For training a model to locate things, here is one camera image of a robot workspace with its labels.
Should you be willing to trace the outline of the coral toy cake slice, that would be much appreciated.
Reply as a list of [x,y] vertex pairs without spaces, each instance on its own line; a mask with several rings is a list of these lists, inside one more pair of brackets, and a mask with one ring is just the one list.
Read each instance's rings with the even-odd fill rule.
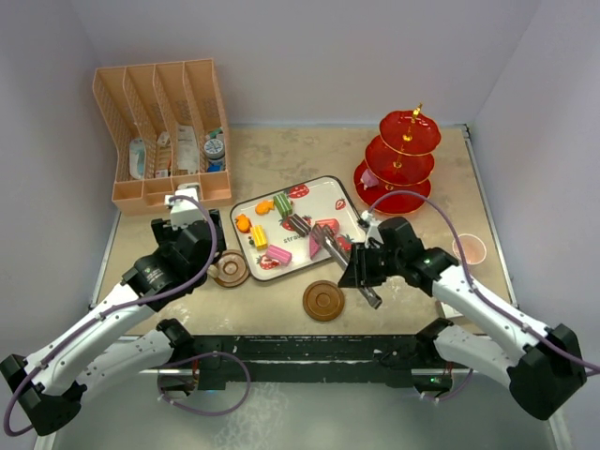
[[338,234],[339,232],[339,222],[335,218],[325,218],[316,220],[315,224],[321,227],[327,226],[333,232],[333,234]]

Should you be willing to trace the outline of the metal serving tongs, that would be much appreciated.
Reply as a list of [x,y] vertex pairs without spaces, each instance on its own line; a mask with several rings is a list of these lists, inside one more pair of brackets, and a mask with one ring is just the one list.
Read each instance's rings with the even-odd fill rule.
[[[310,232],[310,237],[330,254],[342,271],[349,267],[350,256],[339,245],[333,230],[328,225],[315,224]],[[372,308],[378,309],[382,305],[383,300],[372,288],[357,287],[357,290]]]

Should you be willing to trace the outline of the purple fuzzy sweet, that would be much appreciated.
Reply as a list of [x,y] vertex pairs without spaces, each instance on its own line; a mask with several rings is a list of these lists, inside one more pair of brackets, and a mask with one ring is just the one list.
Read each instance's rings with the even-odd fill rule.
[[367,190],[368,188],[375,188],[379,185],[378,177],[370,169],[365,169],[362,172],[360,181],[364,190]]

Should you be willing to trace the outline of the brown toy cake slice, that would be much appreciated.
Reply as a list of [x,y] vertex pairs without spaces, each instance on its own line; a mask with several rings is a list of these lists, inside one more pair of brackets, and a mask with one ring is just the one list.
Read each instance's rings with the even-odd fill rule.
[[308,235],[310,235],[310,224],[304,218],[298,216],[297,214],[288,216],[287,223],[300,237],[307,237]]

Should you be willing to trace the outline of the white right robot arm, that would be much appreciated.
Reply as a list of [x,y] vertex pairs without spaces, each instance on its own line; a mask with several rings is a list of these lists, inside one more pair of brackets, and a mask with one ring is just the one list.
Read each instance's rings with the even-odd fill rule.
[[566,325],[550,327],[519,311],[468,276],[453,255],[425,247],[403,217],[380,221],[364,212],[358,224],[366,239],[352,244],[339,287],[367,291],[403,278],[484,333],[479,337],[436,321],[416,346],[424,365],[437,367],[445,360],[471,368],[505,387],[522,410],[542,421],[586,383],[578,337]]

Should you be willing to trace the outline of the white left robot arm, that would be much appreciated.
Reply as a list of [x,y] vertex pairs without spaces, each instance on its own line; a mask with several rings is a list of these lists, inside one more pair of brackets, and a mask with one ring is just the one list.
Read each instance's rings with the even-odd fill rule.
[[165,319],[146,335],[119,338],[207,280],[226,243],[220,214],[210,210],[184,228],[154,219],[156,250],[139,258],[109,294],[61,337],[27,356],[11,354],[1,373],[29,428],[47,436],[70,422],[83,404],[111,383],[147,368],[189,363],[194,339],[176,319]]

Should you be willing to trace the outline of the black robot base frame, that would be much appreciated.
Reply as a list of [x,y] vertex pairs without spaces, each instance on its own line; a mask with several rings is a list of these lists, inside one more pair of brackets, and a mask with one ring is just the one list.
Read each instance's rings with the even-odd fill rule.
[[440,357],[433,333],[436,320],[415,335],[195,335],[173,320],[158,328],[175,341],[167,367],[190,368],[200,357],[200,390],[228,383],[376,383],[446,393],[452,372],[465,367]]

